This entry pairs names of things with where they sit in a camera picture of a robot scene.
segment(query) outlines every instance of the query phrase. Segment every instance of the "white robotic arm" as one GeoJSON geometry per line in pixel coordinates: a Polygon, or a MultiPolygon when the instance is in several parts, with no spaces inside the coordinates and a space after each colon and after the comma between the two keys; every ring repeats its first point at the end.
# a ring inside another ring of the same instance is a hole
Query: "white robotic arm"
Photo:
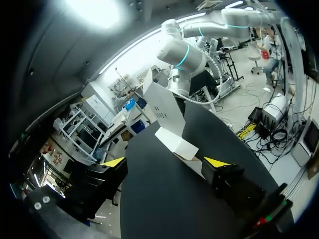
{"type": "MultiPolygon", "coordinates": [[[[202,72],[207,60],[213,74],[219,73],[220,83],[222,75],[218,69],[218,64],[214,62],[213,56],[217,48],[217,40],[212,37],[230,37],[248,40],[250,37],[249,27],[269,26],[280,22],[280,13],[272,14],[259,10],[245,10],[236,8],[226,8],[221,10],[224,24],[213,21],[197,22],[181,28],[179,24],[170,19],[161,26],[164,38],[161,41],[158,59],[172,65],[168,89],[177,96],[186,99],[189,97],[191,77],[202,72]],[[191,46],[184,38],[200,36],[197,46],[191,46]],[[205,42],[209,41],[211,49],[209,54],[201,51],[205,42]]],[[[219,94],[210,102],[216,101],[219,94]]]]}

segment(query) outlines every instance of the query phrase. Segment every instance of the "white cabinet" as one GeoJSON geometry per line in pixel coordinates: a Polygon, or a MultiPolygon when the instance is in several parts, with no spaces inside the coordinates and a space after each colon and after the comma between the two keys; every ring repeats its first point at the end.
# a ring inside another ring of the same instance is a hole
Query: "white cabinet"
{"type": "Polygon", "coordinates": [[[96,95],[92,95],[88,98],[83,106],[87,108],[91,113],[96,114],[101,121],[103,121],[107,126],[112,122],[114,115],[110,110],[97,98],[96,95]]]}

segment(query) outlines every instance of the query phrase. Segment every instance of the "floor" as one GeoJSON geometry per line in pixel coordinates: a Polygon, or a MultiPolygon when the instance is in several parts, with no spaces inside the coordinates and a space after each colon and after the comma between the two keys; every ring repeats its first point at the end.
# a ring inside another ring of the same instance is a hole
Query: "floor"
{"type": "MultiPolygon", "coordinates": [[[[272,91],[265,91],[265,87],[269,87],[265,84],[266,78],[264,73],[260,75],[252,74],[251,68],[255,66],[255,62],[248,59],[247,48],[233,51],[231,53],[233,60],[236,65],[239,76],[244,76],[244,79],[239,80],[241,88],[228,95],[226,98],[218,102],[216,107],[217,115],[227,124],[230,124],[233,130],[236,132],[242,128],[247,121],[247,116],[251,113],[255,106],[262,106],[263,103],[267,102],[272,95],[272,91]]],[[[258,61],[259,66],[265,66],[267,60],[261,59],[258,61]]],[[[312,89],[315,89],[317,83],[313,80],[308,80],[307,90],[307,105],[306,108],[311,104],[312,89]]],[[[146,107],[146,112],[152,117],[152,121],[155,120],[154,115],[151,113],[150,108],[146,107]]],[[[309,110],[305,113],[307,117],[310,114],[309,110]]],[[[319,101],[314,102],[312,117],[319,122],[319,101]]],[[[126,142],[120,140],[111,151],[118,155],[124,155],[124,147],[127,145],[126,142]]],[[[309,203],[314,189],[316,188],[319,180],[319,174],[311,180],[308,180],[305,176],[305,181],[300,188],[299,192],[294,197],[294,206],[292,213],[294,220],[297,221],[307,204],[309,203]]],[[[101,225],[94,224],[97,230],[111,234],[115,237],[121,237],[120,230],[120,193],[117,194],[115,201],[119,203],[118,207],[111,204],[111,201],[106,201],[99,211],[97,212],[98,218],[94,221],[102,223],[101,225]]]]}

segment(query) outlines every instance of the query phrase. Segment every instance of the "person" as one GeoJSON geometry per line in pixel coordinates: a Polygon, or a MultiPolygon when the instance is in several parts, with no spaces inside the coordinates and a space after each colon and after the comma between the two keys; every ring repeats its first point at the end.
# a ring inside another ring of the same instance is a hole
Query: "person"
{"type": "Polygon", "coordinates": [[[282,61],[284,60],[282,44],[278,35],[275,34],[275,29],[273,27],[269,27],[266,29],[268,36],[264,38],[264,43],[262,46],[255,46],[262,51],[271,50],[271,55],[268,60],[267,65],[264,67],[264,72],[266,74],[266,84],[272,86],[273,75],[272,72],[275,68],[278,69],[278,80],[283,84],[284,80],[281,76],[282,72],[282,61]]]}

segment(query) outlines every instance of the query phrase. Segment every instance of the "poster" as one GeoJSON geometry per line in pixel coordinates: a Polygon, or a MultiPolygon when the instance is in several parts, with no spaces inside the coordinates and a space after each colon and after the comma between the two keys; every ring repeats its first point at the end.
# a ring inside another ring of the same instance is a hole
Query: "poster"
{"type": "Polygon", "coordinates": [[[40,153],[57,171],[67,178],[70,177],[70,174],[64,171],[64,167],[72,159],[52,138],[47,140],[41,148],[40,153]]]}

